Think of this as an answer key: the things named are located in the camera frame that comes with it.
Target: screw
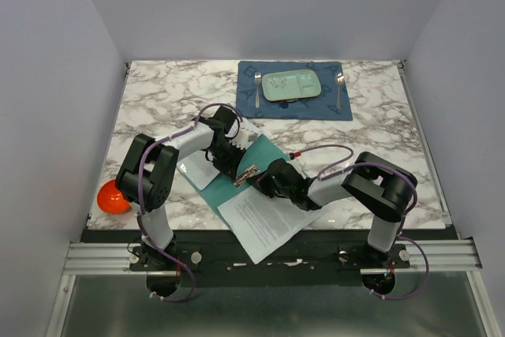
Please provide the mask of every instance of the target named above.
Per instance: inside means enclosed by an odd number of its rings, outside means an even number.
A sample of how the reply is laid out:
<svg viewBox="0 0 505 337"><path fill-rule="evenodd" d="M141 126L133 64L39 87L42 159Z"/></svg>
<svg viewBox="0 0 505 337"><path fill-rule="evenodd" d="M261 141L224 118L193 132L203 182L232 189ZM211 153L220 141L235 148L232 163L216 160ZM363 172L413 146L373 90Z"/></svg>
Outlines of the screw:
<svg viewBox="0 0 505 337"><path fill-rule="evenodd" d="M339 252L339 261L343 264L349 260L349 254L345 250Z"/></svg>
<svg viewBox="0 0 505 337"><path fill-rule="evenodd" d="M134 254L130 254L129 256L129 262L131 264L136 264L138 261L140 260L140 258Z"/></svg>
<svg viewBox="0 0 505 337"><path fill-rule="evenodd" d="M201 261L202 261L202 255L200 254L200 252L194 252L191 255L191 262L193 262L194 264L199 264Z"/></svg>
<svg viewBox="0 0 505 337"><path fill-rule="evenodd" d="M398 256L403 262L407 262L410 259L410 254L406 250L401 250Z"/></svg>

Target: green plate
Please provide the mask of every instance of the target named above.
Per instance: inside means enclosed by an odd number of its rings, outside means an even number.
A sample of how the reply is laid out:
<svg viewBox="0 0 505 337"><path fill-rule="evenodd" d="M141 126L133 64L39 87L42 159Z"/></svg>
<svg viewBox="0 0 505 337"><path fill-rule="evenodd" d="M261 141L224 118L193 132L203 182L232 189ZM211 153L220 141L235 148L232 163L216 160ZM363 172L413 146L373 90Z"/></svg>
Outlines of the green plate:
<svg viewBox="0 0 505 337"><path fill-rule="evenodd" d="M265 74L261 85L265 98L270 102L313 98L321 93L317 74L307 69Z"/></svg>

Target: marble tabletop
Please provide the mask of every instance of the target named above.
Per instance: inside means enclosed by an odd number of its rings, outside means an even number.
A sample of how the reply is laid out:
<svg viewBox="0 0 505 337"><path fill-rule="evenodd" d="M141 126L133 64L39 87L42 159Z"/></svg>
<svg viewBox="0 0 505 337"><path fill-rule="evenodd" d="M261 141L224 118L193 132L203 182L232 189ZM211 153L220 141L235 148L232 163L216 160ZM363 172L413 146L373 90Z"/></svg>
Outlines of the marble tabletop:
<svg viewBox="0 0 505 337"><path fill-rule="evenodd" d="M238 61L133 62L110 142L99 187L115 178L138 133L167 135L186 126L209 103L235 104ZM353 111L351 122L253 119L284 152L320 144L346 144L356 156L370 151L414 173L419 202L407 216L406 228L444 228L440 200L425 160L410 106L394 62L342 62ZM320 149L299 158L305 172L345 156ZM173 229L227 229L178 172L166 209ZM372 213L353 198L336 201L308 228L369 228ZM108 215L93 201L88 228L138 229L131 211Z"/></svg>

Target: white wall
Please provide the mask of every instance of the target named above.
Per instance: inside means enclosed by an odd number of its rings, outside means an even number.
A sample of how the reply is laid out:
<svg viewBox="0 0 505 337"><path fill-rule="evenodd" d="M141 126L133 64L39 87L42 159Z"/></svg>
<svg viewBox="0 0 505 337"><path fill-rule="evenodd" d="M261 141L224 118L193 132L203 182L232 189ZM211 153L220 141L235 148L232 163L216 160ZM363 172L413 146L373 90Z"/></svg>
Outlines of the white wall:
<svg viewBox="0 0 505 337"><path fill-rule="evenodd" d="M405 58L440 0L93 0L147 58Z"/></svg>
<svg viewBox="0 0 505 337"><path fill-rule="evenodd" d="M45 333L124 65L91 0L0 0L0 325Z"/></svg>
<svg viewBox="0 0 505 337"><path fill-rule="evenodd" d="M442 0L407 75L455 225L505 331L505 0Z"/></svg>

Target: silver fork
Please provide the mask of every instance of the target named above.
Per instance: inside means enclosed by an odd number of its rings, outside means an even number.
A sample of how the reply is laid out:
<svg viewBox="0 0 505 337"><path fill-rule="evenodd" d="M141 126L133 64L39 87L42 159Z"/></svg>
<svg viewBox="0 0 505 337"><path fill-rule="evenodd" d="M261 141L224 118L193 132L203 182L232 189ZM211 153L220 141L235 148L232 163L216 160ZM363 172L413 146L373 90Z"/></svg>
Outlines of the silver fork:
<svg viewBox="0 0 505 337"><path fill-rule="evenodd" d="M254 73L254 83L256 83L256 108L260 108L261 73Z"/></svg>
<svg viewBox="0 0 505 337"><path fill-rule="evenodd" d="M339 92L337 92L337 110L341 110L342 102L340 101L340 91L346 85L346 82L344 81L344 74L338 73L337 75L335 75L335 83L339 88Z"/></svg>

